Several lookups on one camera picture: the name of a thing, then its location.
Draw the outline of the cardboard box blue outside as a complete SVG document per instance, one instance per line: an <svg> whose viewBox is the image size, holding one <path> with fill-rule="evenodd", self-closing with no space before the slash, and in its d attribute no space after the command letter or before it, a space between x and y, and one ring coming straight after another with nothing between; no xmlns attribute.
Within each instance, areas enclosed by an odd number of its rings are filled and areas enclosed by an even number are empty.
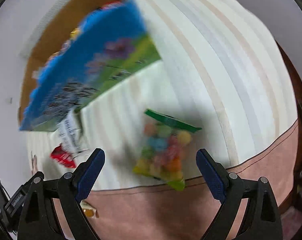
<svg viewBox="0 0 302 240"><path fill-rule="evenodd" d="M70 111L160 59L135 0L62 0L29 44L22 131L54 131Z"/></svg>

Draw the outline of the colourful candy ball bag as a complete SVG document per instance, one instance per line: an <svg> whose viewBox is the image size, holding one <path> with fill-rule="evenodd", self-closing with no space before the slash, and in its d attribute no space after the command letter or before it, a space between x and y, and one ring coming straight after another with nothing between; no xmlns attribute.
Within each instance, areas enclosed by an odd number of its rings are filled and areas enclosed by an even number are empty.
<svg viewBox="0 0 302 240"><path fill-rule="evenodd" d="M143 130L145 143L133 173L163 181L176 191L183 191L182 161L194 133L202 128L149 108L144 114L149 118Z"/></svg>

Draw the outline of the small red snack packet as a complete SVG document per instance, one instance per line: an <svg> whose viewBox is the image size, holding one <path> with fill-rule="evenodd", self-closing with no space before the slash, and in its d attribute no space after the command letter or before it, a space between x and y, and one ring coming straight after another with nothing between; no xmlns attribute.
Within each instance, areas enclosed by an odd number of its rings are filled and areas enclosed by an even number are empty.
<svg viewBox="0 0 302 240"><path fill-rule="evenodd" d="M54 148L50 154L50 158L66 168L76 168L73 156L62 148L62 144Z"/></svg>

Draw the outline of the white printed snack packet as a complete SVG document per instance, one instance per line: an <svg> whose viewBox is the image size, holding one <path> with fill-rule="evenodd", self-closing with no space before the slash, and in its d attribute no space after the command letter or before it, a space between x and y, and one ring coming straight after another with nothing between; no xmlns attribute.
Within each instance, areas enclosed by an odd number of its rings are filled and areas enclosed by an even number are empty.
<svg viewBox="0 0 302 240"><path fill-rule="evenodd" d="M62 149L73 158L87 154L87 140L82 132L80 118L74 109L71 109L65 118L58 123L58 133Z"/></svg>

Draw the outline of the orange jelly cup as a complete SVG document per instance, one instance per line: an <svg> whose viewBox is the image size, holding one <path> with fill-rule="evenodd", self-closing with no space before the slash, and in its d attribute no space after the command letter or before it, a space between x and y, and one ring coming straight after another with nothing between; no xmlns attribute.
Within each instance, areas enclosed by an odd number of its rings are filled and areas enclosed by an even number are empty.
<svg viewBox="0 0 302 240"><path fill-rule="evenodd" d="M80 206L82 208L82 211L84 212L85 216L87 218L99 218L98 212L95 207L93 207L91 204L86 202L85 200L82 200L80 202Z"/></svg>

